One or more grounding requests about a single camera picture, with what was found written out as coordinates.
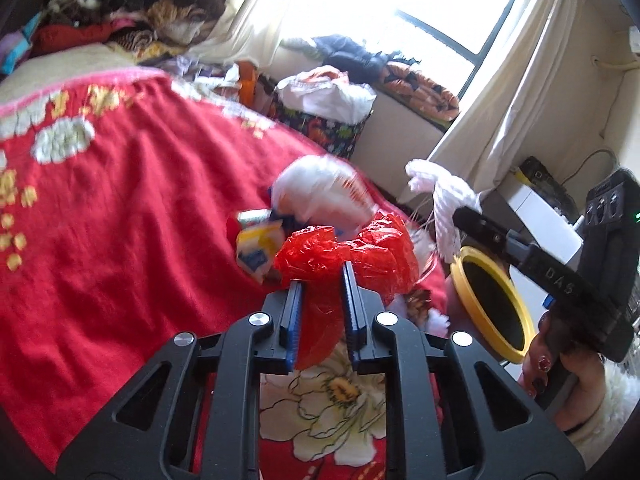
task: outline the fuzzy white sleeve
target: fuzzy white sleeve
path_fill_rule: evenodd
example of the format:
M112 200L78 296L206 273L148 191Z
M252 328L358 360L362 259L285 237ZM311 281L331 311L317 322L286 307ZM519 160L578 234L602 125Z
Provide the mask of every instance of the fuzzy white sleeve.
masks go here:
M605 364L607 393L598 411L569 440L582 455L587 469L611 445L640 399L640 379L625 374L618 366Z

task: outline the silver bolt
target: silver bolt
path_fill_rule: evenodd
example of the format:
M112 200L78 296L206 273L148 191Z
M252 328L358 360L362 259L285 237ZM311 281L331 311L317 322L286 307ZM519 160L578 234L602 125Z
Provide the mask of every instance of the silver bolt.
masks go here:
M195 338L190 332L180 332L174 337L174 343L177 346L189 346L195 341Z
M265 314L264 312L256 312L249 316L249 323L253 326L266 325L270 320L271 318L269 317L269 314Z
M398 316L393 312L380 312L380 314L376 316L376 321L380 323L380 325L392 326L398 322Z
M456 332L451 336L453 342L458 346L469 346L474 339L466 332Z

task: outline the curtain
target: curtain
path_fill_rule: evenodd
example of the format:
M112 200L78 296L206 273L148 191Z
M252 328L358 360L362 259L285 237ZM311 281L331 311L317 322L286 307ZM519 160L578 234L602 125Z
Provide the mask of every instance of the curtain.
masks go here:
M208 40L189 52L203 62L249 60L271 64L281 38L284 16L293 0L227 0L225 13Z
M584 0L521 0L428 160L476 192L506 176L558 71ZM411 198L406 192L401 202Z

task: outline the nail polish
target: nail polish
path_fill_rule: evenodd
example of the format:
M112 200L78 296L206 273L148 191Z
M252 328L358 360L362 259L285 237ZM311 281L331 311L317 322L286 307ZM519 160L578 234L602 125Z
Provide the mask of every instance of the nail polish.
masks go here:
M545 381L543 381L542 379L535 379L532 384L533 384L533 387L536 389L536 393L538 395L542 395L545 392L546 385L545 385Z
M551 370L553 363L546 355L543 355L538 361L538 369L545 374Z

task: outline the red plastic bag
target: red plastic bag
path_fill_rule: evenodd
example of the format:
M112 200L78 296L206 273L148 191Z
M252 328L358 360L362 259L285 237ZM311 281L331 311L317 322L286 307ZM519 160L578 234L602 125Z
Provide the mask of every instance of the red plastic bag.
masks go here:
M331 227L293 233L276 254L273 266L284 285L306 282L296 368L304 370L329 357L344 333L340 298L342 264L353 263L359 286L375 290L383 303L409 292L418 279L409 233L393 214L376 213L355 240L338 242Z

